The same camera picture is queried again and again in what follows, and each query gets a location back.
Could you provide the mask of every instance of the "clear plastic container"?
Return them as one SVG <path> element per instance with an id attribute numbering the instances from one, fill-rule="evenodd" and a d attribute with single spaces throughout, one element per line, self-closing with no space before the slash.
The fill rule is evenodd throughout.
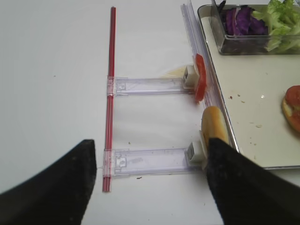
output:
<path id="1" fill-rule="evenodd" d="M 225 5 L 223 10 L 238 7 L 240 5 Z M 248 5 L 257 11 L 266 5 Z M 300 12 L 299 6 L 294 9 Z M 221 17 L 218 13 L 217 4 L 212 0 L 210 24 L 215 37 L 217 48 L 223 55 L 242 55 L 242 54 L 300 54 L 300 48 L 289 48 L 285 51 L 274 49 L 270 52 L 266 50 L 266 45 L 271 40 L 281 40 L 282 42 L 299 41 L 300 35 L 253 35 L 253 36 L 231 36 L 226 34 Z"/>

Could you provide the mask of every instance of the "white tray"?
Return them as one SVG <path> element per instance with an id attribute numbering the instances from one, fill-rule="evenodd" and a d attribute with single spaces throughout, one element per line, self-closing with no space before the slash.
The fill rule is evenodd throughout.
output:
<path id="1" fill-rule="evenodd" d="M 300 85 L 300 55 L 220 55 L 210 6 L 198 15 L 241 154 L 267 168 L 300 167 L 300 135 L 281 110 L 286 90 Z"/>

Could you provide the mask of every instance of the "red straw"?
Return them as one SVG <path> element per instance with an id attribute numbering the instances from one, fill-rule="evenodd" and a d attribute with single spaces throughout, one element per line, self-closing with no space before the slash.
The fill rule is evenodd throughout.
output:
<path id="1" fill-rule="evenodd" d="M 111 8 L 111 29 L 110 29 L 110 42 L 109 42 L 109 69 L 108 79 L 114 77 L 114 52 L 115 52 L 115 40 L 116 40 L 116 8 Z M 107 108 L 106 108 L 106 127 L 105 127 L 105 149 L 112 150 L 113 142 L 113 95 L 107 96 Z M 111 176 L 103 177 L 102 191 L 110 192 L 111 190 Z"/>

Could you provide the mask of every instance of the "white table surface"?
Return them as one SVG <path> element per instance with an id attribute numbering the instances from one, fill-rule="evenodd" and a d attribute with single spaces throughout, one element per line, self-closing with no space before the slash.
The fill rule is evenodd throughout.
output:
<path id="1" fill-rule="evenodd" d="M 182 3 L 0 1 L 0 193 L 82 139 L 95 140 L 102 166 L 110 7 L 117 8 L 116 76 L 152 77 L 192 62 Z M 209 3 L 193 1 L 194 9 Z M 300 185 L 298 170 L 275 173 Z M 82 224 L 218 225 L 222 220 L 203 175 L 118 179 L 104 194 L 99 169 Z"/>

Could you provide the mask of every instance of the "shredded lettuce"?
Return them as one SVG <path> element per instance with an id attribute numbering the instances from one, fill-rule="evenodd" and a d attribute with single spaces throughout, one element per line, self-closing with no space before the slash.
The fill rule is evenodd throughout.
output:
<path id="1" fill-rule="evenodd" d="M 260 12 L 253 11 L 252 16 L 266 23 L 271 36 L 300 35 L 300 13 L 294 10 L 293 3 L 294 0 L 270 0 Z M 283 52 L 290 48 L 300 48 L 298 38 L 282 40 L 281 37 L 272 37 L 266 46 L 267 51 Z"/>

